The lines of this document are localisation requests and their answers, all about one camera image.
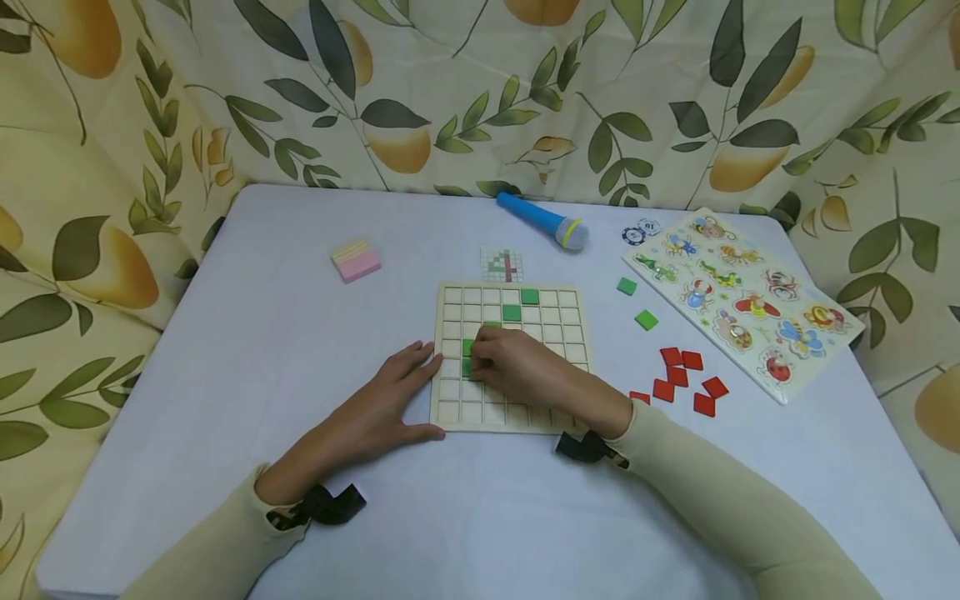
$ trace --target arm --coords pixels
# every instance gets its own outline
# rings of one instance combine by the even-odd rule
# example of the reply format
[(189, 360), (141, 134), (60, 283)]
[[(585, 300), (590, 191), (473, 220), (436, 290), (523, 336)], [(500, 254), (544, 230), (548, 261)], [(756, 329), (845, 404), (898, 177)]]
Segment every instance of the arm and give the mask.
[(750, 576), (759, 598), (879, 597), (803, 507), (661, 411), (631, 403), (520, 331), (484, 327), (472, 348), (472, 376), (586, 423)]
[(608, 445), (747, 573), (759, 598), (879, 598), (810, 513), (660, 410), (635, 401), (626, 433)]
[(405, 425), (403, 410), (439, 369), (433, 344), (415, 342), (394, 354), (367, 385), (308, 431), (271, 467), (258, 467), (220, 507), (141, 574), (120, 600), (246, 598), (264, 570), (303, 539), (267, 518), (286, 513), (333, 472), (406, 444), (442, 440), (435, 425)]

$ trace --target hand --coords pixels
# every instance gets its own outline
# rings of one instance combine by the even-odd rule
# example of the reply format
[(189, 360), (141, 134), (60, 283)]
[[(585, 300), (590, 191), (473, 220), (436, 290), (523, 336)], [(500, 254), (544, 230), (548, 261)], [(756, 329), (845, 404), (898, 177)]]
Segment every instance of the hand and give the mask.
[(410, 399), (440, 369), (444, 357), (433, 342), (414, 342), (383, 363), (373, 379), (337, 407), (256, 481), (256, 494), (268, 504), (299, 502), (333, 472), (378, 458), (402, 445), (442, 440), (445, 432), (429, 423), (406, 425)]
[(470, 378), (508, 397), (568, 413), (608, 440), (630, 426), (633, 404), (628, 398), (522, 331), (481, 327), (472, 358)]

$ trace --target red square tile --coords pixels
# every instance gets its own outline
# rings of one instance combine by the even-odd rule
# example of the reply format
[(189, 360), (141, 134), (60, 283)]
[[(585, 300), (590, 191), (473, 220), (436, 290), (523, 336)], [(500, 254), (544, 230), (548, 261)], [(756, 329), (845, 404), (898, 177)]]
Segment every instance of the red square tile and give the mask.
[(716, 417), (717, 401), (710, 396), (704, 396), (700, 392), (693, 394), (693, 412), (707, 415), (710, 418)]
[(694, 371), (702, 371), (704, 369), (704, 358), (700, 355), (700, 352), (691, 352), (689, 350), (684, 350), (684, 366), (688, 369)]
[(684, 363), (684, 357), (680, 354), (679, 348), (663, 348), (660, 350), (660, 354), (663, 356), (663, 363), (667, 367), (679, 367)]
[(715, 400), (718, 397), (726, 396), (730, 390), (720, 381), (720, 377), (711, 377), (704, 382), (704, 389)]
[(686, 378), (686, 370), (683, 367), (667, 367), (666, 380), (678, 388), (685, 388), (689, 385), (689, 381)]
[(654, 397), (664, 402), (673, 401), (673, 384), (662, 379), (654, 379)]
[(650, 395), (644, 394), (643, 392), (630, 392), (630, 399), (640, 400), (641, 402), (650, 403)]

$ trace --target microphone head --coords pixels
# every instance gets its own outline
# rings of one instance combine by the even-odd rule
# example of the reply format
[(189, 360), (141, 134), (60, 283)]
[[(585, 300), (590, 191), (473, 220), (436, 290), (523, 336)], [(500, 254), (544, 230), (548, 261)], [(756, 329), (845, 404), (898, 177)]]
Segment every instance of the microphone head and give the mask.
[(590, 230), (580, 219), (564, 217), (564, 220), (554, 233), (557, 243), (567, 250), (582, 250), (587, 245)]

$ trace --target black wrist strap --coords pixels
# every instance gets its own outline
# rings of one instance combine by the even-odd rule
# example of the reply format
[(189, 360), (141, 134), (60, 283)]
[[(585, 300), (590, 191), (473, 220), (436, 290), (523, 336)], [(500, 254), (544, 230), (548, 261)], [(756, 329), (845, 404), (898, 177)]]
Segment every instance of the black wrist strap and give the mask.
[(620, 455), (616, 450), (611, 449), (600, 434), (590, 429), (584, 438), (578, 441), (568, 433), (560, 436), (557, 442), (556, 452), (563, 456), (577, 461), (578, 463), (596, 463), (603, 457), (610, 458), (613, 463), (620, 468), (628, 468), (630, 461)]
[(352, 484), (334, 497), (320, 484), (306, 493), (303, 500), (291, 509), (294, 527), (314, 520), (322, 525), (343, 525), (367, 506), (367, 500)]

